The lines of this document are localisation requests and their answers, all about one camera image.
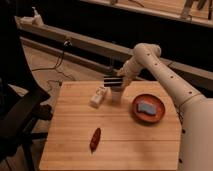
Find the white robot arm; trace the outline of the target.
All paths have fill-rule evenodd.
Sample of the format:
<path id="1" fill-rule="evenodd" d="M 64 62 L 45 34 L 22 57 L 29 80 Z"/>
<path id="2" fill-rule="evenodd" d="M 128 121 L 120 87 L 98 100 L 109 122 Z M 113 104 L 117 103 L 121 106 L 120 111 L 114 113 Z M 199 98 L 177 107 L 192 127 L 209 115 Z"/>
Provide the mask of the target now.
<path id="1" fill-rule="evenodd" d="M 160 56 L 159 45 L 139 43 L 117 74 L 124 77 L 126 87 L 147 69 L 183 114 L 177 171 L 213 171 L 213 98 L 205 97 L 177 75 Z"/>

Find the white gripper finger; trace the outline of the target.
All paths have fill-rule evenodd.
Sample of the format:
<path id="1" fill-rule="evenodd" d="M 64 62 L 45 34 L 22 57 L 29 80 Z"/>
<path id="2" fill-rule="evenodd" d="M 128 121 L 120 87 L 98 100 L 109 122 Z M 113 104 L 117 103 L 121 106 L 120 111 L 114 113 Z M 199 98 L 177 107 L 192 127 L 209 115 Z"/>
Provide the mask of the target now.
<path id="1" fill-rule="evenodd" d="M 130 85 L 130 78 L 123 77 L 121 88 L 125 89 L 129 85 Z"/>

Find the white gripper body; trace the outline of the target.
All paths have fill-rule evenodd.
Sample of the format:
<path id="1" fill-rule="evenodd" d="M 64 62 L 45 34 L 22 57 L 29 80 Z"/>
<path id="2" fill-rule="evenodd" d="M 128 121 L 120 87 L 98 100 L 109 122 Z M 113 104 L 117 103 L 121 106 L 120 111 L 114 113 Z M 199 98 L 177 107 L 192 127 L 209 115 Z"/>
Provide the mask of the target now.
<path id="1" fill-rule="evenodd" d="M 118 76 L 130 78 L 130 83 L 132 80 L 139 75 L 140 65 L 133 61 L 127 60 L 124 65 L 117 71 Z"/>

